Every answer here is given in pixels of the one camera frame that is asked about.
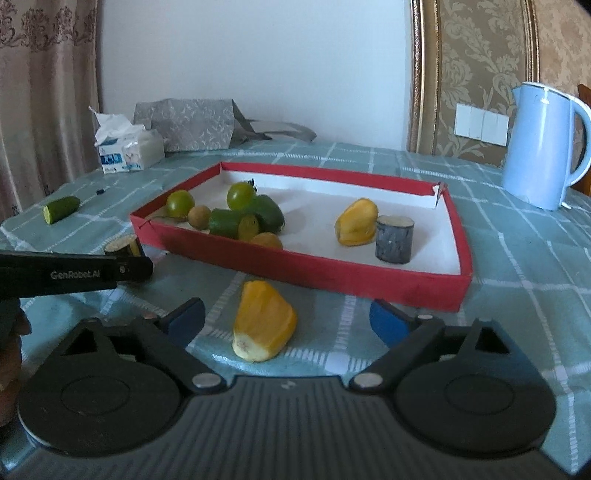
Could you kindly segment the person's hand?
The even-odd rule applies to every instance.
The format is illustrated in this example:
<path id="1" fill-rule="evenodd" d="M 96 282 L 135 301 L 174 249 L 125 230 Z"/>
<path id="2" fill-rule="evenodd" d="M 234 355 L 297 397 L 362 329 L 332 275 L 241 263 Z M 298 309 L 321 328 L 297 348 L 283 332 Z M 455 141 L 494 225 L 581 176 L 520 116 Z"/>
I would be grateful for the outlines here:
<path id="1" fill-rule="evenodd" d="M 0 426 L 4 428 L 16 415 L 17 396 L 21 389 L 22 340 L 32 331 L 31 323 L 22 309 L 16 313 L 6 348 L 1 351 Z"/>

